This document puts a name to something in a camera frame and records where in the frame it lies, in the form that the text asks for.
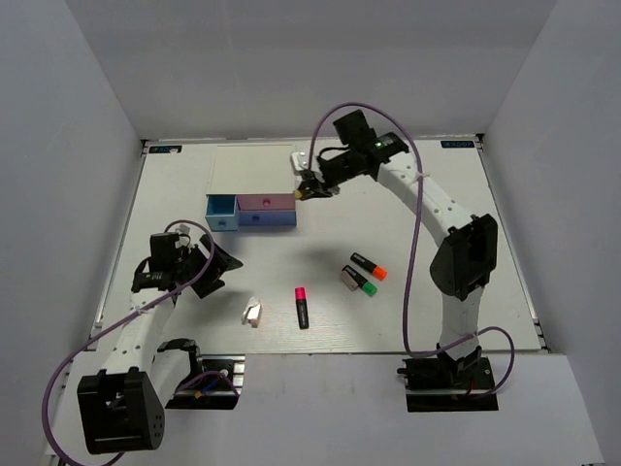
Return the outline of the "light blue drawer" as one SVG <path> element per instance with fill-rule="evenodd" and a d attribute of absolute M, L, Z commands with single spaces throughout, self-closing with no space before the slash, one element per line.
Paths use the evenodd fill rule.
<path fill-rule="evenodd" d="M 237 231 L 239 229 L 237 197 L 235 195 L 210 195 L 205 219 L 212 232 Z"/>

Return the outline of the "dark blue drawer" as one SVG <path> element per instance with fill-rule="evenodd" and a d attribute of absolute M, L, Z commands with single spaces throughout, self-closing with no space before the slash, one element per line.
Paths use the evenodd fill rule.
<path fill-rule="evenodd" d="M 296 226 L 295 210 L 239 211 L 240 226 Z"/>

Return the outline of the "pink drawer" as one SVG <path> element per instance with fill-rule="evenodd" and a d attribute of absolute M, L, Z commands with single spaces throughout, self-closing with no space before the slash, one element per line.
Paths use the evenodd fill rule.
<path fill-rule="evenodd" d="M 241 211 L 293 211 L 293 193 L 259 193 L 237 195 Z"/>

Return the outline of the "pink capped highlighter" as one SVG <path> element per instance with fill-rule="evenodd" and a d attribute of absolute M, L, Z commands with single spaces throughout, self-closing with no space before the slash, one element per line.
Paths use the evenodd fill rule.
<path fill-rule="evenodd" d="M 310 327 L 306 290 L 303 287 L 296 287 L 294 292 L 299 328 L 306 330 Z"/>

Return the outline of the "orange capped highlighter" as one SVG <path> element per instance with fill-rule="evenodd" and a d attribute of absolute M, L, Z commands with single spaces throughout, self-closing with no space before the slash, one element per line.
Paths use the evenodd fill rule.
<path fill-rule="evenodd" d="M 360 253 L 354 252 L 350 256 L 350 260 L 354 264 L 356 264 L 359 267 L 361 267 L 362 269 L 364 269 L 366 272 L 370 273 L 376 279 L 378 279 L 380 281 L 384 281 L 385 280 L 385 278 L 387 276 L 387 272 L 383 268 L 381 268 L 380 266 L 376 265 L 370 259 L 368 259 L 368 258 L 364 257 L 363 255 L 361 255 Z"/>

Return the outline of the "green capped highlighter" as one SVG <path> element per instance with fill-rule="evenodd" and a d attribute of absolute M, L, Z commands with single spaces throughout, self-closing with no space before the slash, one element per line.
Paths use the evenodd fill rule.
<path fill-rule="evenodd" d="M 373 297 L 377 293 L 377 288 L 374 284 L 368 281 L 360 272 L 349 265 L 345 265 L 342 271 L 346 273 L 355 283 L 356 288 L 360 288 L 370 297 Z"/>

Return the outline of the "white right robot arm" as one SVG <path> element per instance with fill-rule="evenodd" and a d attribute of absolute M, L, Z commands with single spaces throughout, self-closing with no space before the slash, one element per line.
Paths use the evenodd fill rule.
<path fill-rule="evenodd" d="M 365 109 L 351 103 L 348 114 L 334 121 L 341 145 L 330 157 L 315 142 L 306 152 L 288 145 L 217 147 L 206 218 L 211 229 L 226 231 L 228 213 L 238 225 L 250 226 L 253 214 L 264 222 L 269 214 L 289 212 L 298 203 L 332 199 L 358 178 L 386 188 L 414 214 L 409 262 L 415 261 L 422 229 L 437 247 L 429 273 L 441 294 L 442 315 L 433 355 L 440 359 L 440 379 L 461 386 L 481 355 L 479 306 L 497 265 L 498 223 L 489 214 L 478 216 L 460 206 L 424 173 L 420 152 L 406 130 L 378 134 Z"/>

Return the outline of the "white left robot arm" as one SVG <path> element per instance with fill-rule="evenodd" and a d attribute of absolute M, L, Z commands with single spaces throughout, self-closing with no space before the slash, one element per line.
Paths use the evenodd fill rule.
<path fill-rule="evenodd" d="M 166 341 L 182 285 L 198 298 L 224 286 L 222 275 L 242 267 L 204 234 L 192 243 L 181 224 L 149 238 L 150 254 L 135 269 L 130 311 L 113 349 L 94 375 L 81 378 L 77 396 L 86 449 L 91 454 L 154 450 L 165 432 L 165 408 L 196 388 L 238 395 L 233 371 L 202 361 L 192 339 Z"/>

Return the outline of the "white drawer cabinet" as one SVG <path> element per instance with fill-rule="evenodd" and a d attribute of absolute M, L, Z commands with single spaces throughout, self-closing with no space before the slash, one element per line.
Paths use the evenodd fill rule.
<path fill-rule="evenodd" d="M 233 145 L 216 149 L 208 195 L 292 194 L 291 145 Z"/>

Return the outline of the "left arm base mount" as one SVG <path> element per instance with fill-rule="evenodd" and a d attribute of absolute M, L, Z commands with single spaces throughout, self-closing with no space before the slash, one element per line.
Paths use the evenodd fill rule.
<path fill-rule="evenodd" d="M 200 358 L 203 377 L 178 391 L 166 405 L 178 411 L 232 411 L 242 394 L 244 355 L 205 355 Z"/>

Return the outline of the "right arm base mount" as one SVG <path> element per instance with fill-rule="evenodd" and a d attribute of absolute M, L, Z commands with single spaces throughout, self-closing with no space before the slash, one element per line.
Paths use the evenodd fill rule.
<path fill-rule="evenodd" d="M 406 359 L 397 369 L 404 379 L 409 413 L 497 412 L 490 361 L 481 358 L 473 367 L 452 377 L 436 358 Z"/>

